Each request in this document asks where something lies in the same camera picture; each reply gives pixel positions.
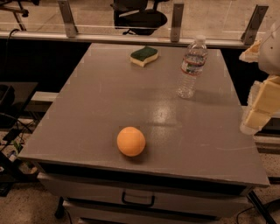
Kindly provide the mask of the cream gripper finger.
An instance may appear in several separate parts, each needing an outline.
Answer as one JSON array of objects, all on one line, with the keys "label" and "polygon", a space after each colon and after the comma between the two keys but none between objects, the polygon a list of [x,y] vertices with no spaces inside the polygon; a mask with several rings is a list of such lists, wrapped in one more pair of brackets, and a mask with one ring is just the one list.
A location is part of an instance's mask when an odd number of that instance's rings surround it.
[{"label": "cream gripper finger", "polygon": [[248,63],[257,62],[259,57],[260,44],[261,41],[257,40],[250,48],[248,48],[239,56],[239,60]]},{"label": "cream gripper finger", "polygon": [[246,135],[254,135],[280,110],[280,77],[270,75],[263,82],[256,80],[249,91],[247,104],[240,131]]}]

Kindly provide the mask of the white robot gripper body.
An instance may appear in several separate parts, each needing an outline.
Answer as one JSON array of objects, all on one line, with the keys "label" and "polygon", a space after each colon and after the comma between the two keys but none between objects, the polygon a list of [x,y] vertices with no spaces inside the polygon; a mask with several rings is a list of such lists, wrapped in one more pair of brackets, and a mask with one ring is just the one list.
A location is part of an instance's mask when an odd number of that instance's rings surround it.
[{"label": "white robot gripper body", "polygon": [[280,20],[277,20],[262,37],[258,66],[267,74],[280,74]]}]

